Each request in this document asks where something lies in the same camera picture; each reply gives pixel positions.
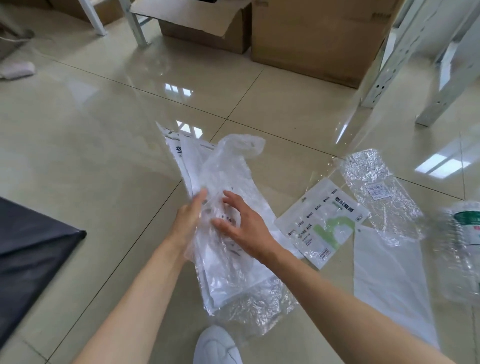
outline forearm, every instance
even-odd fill
[[[345,363],[452,363],[288,251],[278,249],[264,264],[287,285]]]
[[[167,238],[89,340],[75,364],[147,363],[184,263]]]

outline person's right arm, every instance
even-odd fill
[[[213,225],[286,284],[345,363],[453,363],[388,317],[323,279],[282,248],[261,216],[240,196],[229,191],[224,194],[223,201],[240,212],[240,226],[233,227],[222,219],[213,219]]]

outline person's right hand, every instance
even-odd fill
[[[275,241],[262,217],[243,201],[243,198],[231,191],[224,191],[223,202],[240,212],[240,227],[235,227],[221,218],[213,218],[212,224],[221,233],[230,237],[252,257],[265,264],[271,253],[281,249]]]

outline finger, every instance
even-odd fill
[[[238,237],[240,230],[234,227],[229,222],[226,222],[221,218],[213,218],[211,222],[212,222],[212,225],[215,226],[217,230],[219,230],[221,233],[225,234],[229,238],[232,238],[233,240],[235,240]]]
[[[192,203],[190,204],[192,210],[196,213],[199,213],[200,210],[202,209],[202,203],[207,197],[207,189],[202,188],[199,193],[197,193],[193,199]]]
[[[246,208],[250,208],[241,196],[234,194],[232,191],[223,191],[223,194],[228,198],[227,204],[236,208],[240,213]]]

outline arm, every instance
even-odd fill
[[[213,219],[213,225],[286,284],[345,363],[453,363],[388,317],[323,279],[282,248],[260,215],[240,196],[229,191],[224,194],[223,201],[240,212],[240,227],[221,219]]]
[[[74,364],[147,363],[192,240],[202,190],[181,207],[167,238],[154,251],[118,305],[89,340]]]

